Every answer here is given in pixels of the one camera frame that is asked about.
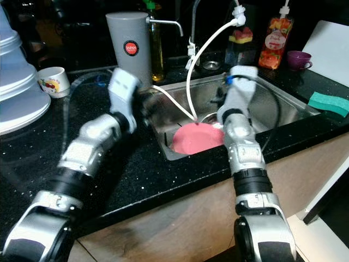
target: bottle cap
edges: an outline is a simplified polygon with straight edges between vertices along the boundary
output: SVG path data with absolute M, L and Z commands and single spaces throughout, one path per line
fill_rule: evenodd
M 286 0 L 285 5 L 280 8 L 280 14 L 281 15 L 288 15 L 290 12 L 290 8 L 288 7 L 288 0 Z
M 155 3 L 152 0 L 143 0 L 145 4 L 147 5 L 147 9 L 154 10 L 155 9 Z

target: cup handle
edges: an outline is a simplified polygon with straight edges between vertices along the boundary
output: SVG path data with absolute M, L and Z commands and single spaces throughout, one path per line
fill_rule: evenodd
M 308 66 L 308 67 L 302 67 L 302 68 L 300 68 L 300 70 L 304 70 L 304 69 L 311 68 L 311 67 L 312 67 L 312 63 L 311 63 L 310 61 L 309 61 L 308 63 L 309 63 L 309 66 Z

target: kitchen sink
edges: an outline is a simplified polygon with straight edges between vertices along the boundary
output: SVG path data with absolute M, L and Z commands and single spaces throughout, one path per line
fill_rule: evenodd
M 259 81 L 268 86 L 279 98 L 281 105 L 281 120 L 283 126 L 297 120 L 318 114 L 318 111 L 289 95 L 271 83 L 259 78 Z M 210 76 L 191 81 L 191 97 L 198 120 L 202 121 L 209 114 L 217 112 L 217 103 L 213 103 L 218 89 L 224 91 L 224 76 Z M 185 82 L 162 86 L 188 111 Z M 176 160 L 186 155 L 171 150 L 173 136 L 183 125 L 192 122 L 183 114 L 164 94 L 156 90 L 149 91 L 149 97 L 144 104 L 146 121 L 153 127 L 158 142 L 168 160 Z M 271 130 L 276 120 L 276 104 L 272 95 L 263 87 L 257 85 L 256 92 L 251 100 L 250 115 L 252 126 L 256 133 Z

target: label on bottle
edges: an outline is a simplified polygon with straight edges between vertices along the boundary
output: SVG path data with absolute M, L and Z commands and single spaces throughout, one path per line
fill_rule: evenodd
M 130 40 L 124 43 L 124 50 L 127 55 L 135 56 L 139 51 L 139 47 L 136 42 Z
M 266 37 L 266 47 L 271 50 L 279 50 L 285 46 L 286 38 L 280 30 L 275 30 Z

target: white hose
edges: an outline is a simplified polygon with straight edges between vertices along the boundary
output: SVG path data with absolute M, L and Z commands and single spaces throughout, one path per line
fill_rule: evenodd
M 158 86 L 152 86 L 153 89 L 156 89 L 158 91 L 160 91 L 161 93 L 163 93 L 165 96 L 167 96 L 175 105 L 176 107 L 178 107 L 183 113 L 185 113 L 190 119 L 192 119 L 193 121 L 195 121 L 194 116 L 192 116 L 188 111 L 185 110 L 184 107 L 182 107 L 179 102 L 177 102 L 169 93 L 167 93 L 165 90 L 163 90 L 161 87 Z
M 195 63 L 198 60 L 198 58 L 200 57 L 200 55 L 204 52 L 204 50 L 207 48 L 207 46 L 213 41 L 213 39 L 215 39 L 217 37 L 217 35 L 219 35 L 222 31 L 224 31 L 228 27 L 234 26 L 236 24 L 237 24 L 237 20 L 233 19 L 230 22 L 223 25 L 213 35 L 211 35 L 211 37 L 206 41 L 206 43 L 200 48 L 200 50 L 198 51 L 198 53 L 196 54 L 196 56 L 194 57 L 194 59 L 191 63 L 191 66 L 190 66 L 189 71 L 188 71 L 188 75 L 186 76 L 186 96 L 188 98 L 189 108 L 190 108 L 190 111 L 192 113 L 192 117 L 194 117 L 195 122 L 197 122 L 197 114 L 196 114 L 194 106 L 192 104 L 191 95 L 190 95 L 190 78 L 191 78 L 192 70 L 194 69 Z

